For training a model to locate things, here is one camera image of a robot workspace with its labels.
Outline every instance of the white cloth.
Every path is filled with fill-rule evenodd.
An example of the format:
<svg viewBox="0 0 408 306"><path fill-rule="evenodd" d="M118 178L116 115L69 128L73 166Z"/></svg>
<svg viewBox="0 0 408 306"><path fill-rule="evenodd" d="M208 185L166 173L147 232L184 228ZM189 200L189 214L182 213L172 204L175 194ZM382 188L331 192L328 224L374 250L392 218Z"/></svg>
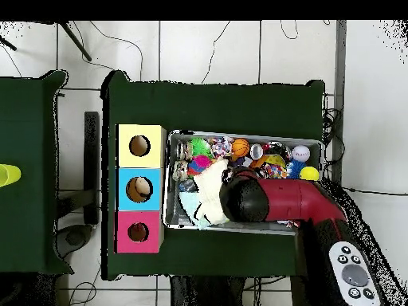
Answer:
<svg viewBox="0 0 408 306"><path fill-rule="evenodd" d="M220 158L216 163L206 168L200 175L194 176L198 187L198 198L201 207L197 218L206 216L212 224L223 224L229 221L222 211L220 189L222 172L227 168L228 160Z"/></svg>

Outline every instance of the remote button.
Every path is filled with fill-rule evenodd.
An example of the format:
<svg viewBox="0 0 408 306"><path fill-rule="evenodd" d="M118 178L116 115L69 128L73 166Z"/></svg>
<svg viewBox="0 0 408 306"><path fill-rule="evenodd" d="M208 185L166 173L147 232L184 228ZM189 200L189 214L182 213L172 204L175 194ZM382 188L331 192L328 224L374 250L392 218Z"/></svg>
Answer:
<svg viewBox="0 0 408 306"><path fill-rule="evenodd" d="M351 253L351 250L348 246L344 246L343 248L341 248L341 250L343 251L343 253L346 253L346 254Z"/></svg>
<svg viewBox="0 0 408 306"><path fill-rule="evenodd" d="M361 293L357 288L350 288L350 290L348 290L348 295L354 299L359 299L361 297Z"/></svg>
<svg viewBox="0 0 408 306"><path fill-rule="evenodd" d="M360 288L368 284L368 275L360 265L349 264L342 271L343 280L352 286Z"/></svg>
<svg viewBox="0 0 408 306"><path fill-rule="evenodd" d="M368 299L374 299L374 293L369 288L363 290L363 295Z"/></svg>
<svg viewBox="0 0 408 306"><path fill-rule="evenodd" d="M337 258L337 261L341 264L346 264L348 262L348 259L346 256L343 254L339 255L339 258Z"/></svg>
<svg viewBox="0 0 408 306"><path fill-rule="evenodd" d="M351 256L351 260L353 263L360 264L361 260L357 256Z"/></svg>

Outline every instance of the pink cube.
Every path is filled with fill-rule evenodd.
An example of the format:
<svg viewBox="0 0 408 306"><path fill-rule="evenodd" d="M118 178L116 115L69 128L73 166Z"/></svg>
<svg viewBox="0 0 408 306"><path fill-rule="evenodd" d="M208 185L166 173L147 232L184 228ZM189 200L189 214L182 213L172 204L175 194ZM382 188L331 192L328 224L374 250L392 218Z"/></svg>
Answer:
<svg viewBox="0 0 408 306"><path fill-rule="evenodd" d="M163 242L160 211L118 211L116 253L158 253Z"/></svg>

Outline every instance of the blue ball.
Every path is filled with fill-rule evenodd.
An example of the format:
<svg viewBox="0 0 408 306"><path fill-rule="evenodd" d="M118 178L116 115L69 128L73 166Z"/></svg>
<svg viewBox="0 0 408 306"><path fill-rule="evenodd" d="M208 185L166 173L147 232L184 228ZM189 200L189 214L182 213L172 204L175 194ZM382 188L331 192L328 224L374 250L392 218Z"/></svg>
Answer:
<svg viewBox="0 0 408 306"><path fill-rule="evenodd" d="M301 170L306 167L306 163L293 159L287 167L288 179L299 179Z"/></svg>

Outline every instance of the orange basketball ball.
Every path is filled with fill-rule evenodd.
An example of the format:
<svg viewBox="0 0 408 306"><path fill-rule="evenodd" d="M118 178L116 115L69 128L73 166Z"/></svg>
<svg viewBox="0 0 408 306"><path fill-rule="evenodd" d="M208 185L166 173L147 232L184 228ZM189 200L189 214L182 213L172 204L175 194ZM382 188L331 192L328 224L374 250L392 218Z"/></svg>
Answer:
<svg viewBox="0 0 408 306"><path fill-rule="evenodd" d="M233 142L233 154L236 157L244 157L249 153L249 142L246 139L235 139Z"/></svg>

